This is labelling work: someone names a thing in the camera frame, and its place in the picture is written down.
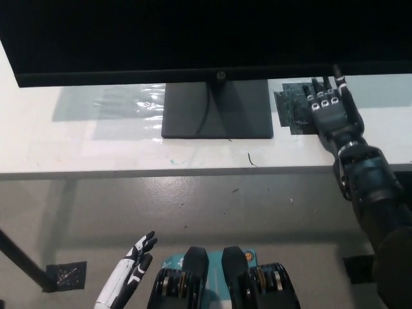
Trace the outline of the robot right hand black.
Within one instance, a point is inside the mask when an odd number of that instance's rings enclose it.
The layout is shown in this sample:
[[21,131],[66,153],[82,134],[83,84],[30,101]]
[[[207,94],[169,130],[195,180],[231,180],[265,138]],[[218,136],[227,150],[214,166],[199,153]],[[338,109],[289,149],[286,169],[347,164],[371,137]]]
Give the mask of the robot right hand black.
[[325,76],[323,84],[313,78],[312,87],[303,86],[303,92],[322,146],[337,157],[344,149],[366,141],[363,138],[364,121],[345,76],[336,64],[332,70],[335,88]]

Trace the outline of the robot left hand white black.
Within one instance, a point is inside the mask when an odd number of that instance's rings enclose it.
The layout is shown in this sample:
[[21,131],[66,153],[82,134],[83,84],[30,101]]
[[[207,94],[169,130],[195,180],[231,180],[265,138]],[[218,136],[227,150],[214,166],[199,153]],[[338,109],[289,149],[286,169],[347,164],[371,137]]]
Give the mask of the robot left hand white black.
[[151,231],[131,247],[106,281],[94,309],[123,309],[125,307],[153,260],[149,251],[156,242],[155,232]]

